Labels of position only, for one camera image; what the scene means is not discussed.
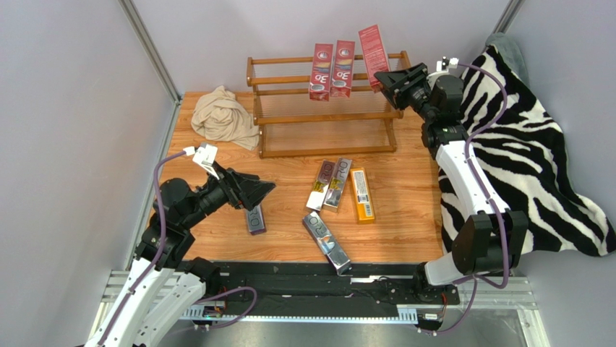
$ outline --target toothpaste box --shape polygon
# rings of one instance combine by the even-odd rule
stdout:
[[[312,57],[312,73],[308,94],[310,100],[330,100],[330,73],[332,68],[333,45],[317,43]]]
[[[351,170],[351,159],[339,158],[333,169],[332,179],[328,188],[328,193],[325,195],[323,209],[333,212],[338,212],[344,184],[348,177],[348,172]]]
[[[364,168],[351,169],[351,181],[355,195],[355,216],[357,223],[368,224],[375,222],[375,206],[372,204],[372,195],[368,187],[366,170]]]
[[[321,249],[321,252],[327,257],[330,264],[333,265],[338,276],[351,269],[351,260],[342,250],[330,229],[323,223],[318,213],[312,211],[304,217],[302,223]]]
[[[359,32],[359,42],[364,53],[364,62],[368,71],[370,87],[374,92],[380,91],[380,83],[375,77],[375,72],[389,71],[387,53],[383,48],[381,33],[378,25],[367,27]]]
[[[255,206],[251,211],[244,211],[246,211],[248,232],[251,235],[263,234],[267,231],[265,228],[265,219],[263,218],[263,210],[261,210],[261,205]]]
[[[306,203],[306,207],[309,209],[321,211],[323,200],[325,200],[325,195],[328,193],[334,167],[335,163],[328,160],[324,160],[323,164],[321,164],[321,169],[317,174],[315,183],[312,185],[312,191]]]
[[[353,83],[353,62],[355,41],[338,40],[335,44],[335,58],[332,73],[332,98],[350,98]]]

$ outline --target red box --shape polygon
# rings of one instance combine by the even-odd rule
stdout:
[[[362,51],[364,52],[364,62],[368,71],[370,87],[376,93],[381,88],[375,77],[375,72],[389,71],[389,61],[383,48],[379,26],[373,25],[359,31],[359,42],[362,44]]]
[[[308,94],[310,100],[330,100],[330,73],[332,69],[333,45],[317,43],[312,57],[312,74]]]
[[[332,73],[332,98],[350,98],[353,83],[355,41],[338,40],[335,44],[335,59]]]

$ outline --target wooden surface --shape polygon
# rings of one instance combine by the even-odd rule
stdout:
[[[170,154],[205,141],[190,125],[192,110],[203,94],[185,95],[171,140]],[[251,113],[252,94],[237,93],[237,96],[238,101]],[[376,136],[374,134],[379,129],[370,122],[355,125],[354,134],[357,136],[354,140]],[[353,121],[347,123],[348,129],[353,129]],[[393,120],[393,123],[398,140],[397,152],[345,156],[353,160],[353,167],[366,168],[376,223],[356,224],[350,180],[338,213],[321,212],[322,219],[352,262],[423,262],[442,255],[437,166],[422,145],[422,120],[412,111],[407,111],[403,119]],[[327,142],[328,136],[310,136],[308,129],[310,127],[306,128],[306,124],[289,124],[278,131],[283,132],[291,142],[293,139],[296,142]],[[196,241],[187,258],[325,262],[325,257],[304,229],[301,219],[308,213],[306,201],[321,162],[324,159],[336,161],[337,157],[259,159],[257,150],[251,152],[230,142],[211,143],[218,146],[216,159],[223,167],[257,174],[261,179],[277,184],[262,203],[268,232],[249,235],[244,211],[226,205],[192,229]],[[281,146],[289,145],[288,140],[281,142]],[[165,165],[162,180],[173,177],[185,179],[192,187],[203,185],[207,179],[206,172],[188,157],[180,157]]]

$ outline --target zebra striped fabric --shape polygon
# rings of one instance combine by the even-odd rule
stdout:
[[[523,253],[576,249],[598,257],[616,249],[616,234],[603,210],[576,194],[567,175],[567,151],[561,128],[535,95],[510,70],[495,47],[474,65],[504,82],[507,111],[490,129],[475,137],[479,165],[492,186],[511,207],[529,217]],[[499,87],[489,77],[466,71],[462,124],[472,133],[496,116],[502,105]],[[451,241],[464,224],[461,203],[445,173],[439,172],[442,192],[442,239]]]

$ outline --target orange box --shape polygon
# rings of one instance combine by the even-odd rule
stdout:
[[[367,27],[359,32],[359,42],[362,44],[364,62],[368,71],[370,87],[374,92],[379,92],[380,82],[375,77],[376,72],[389,71],[389,61],[387,53],[383,48],[381,33],[378,25]]]
[[[332,69],[333,45],[317,43],[312,57],[312,73],[308,94],[310,100],[330,100],[330,74]]]
[[[375,206],[372,204],[372,195],[370,195],[370,188],[368,187],[366,170],[364,168],[352,168],[351,180],[353,182],[357,223],[374,223]]]
[[[353,62],[355,41],[338,40],[335,44],[335,58],[332,73],[332,98],[350,98],[353,83]]]

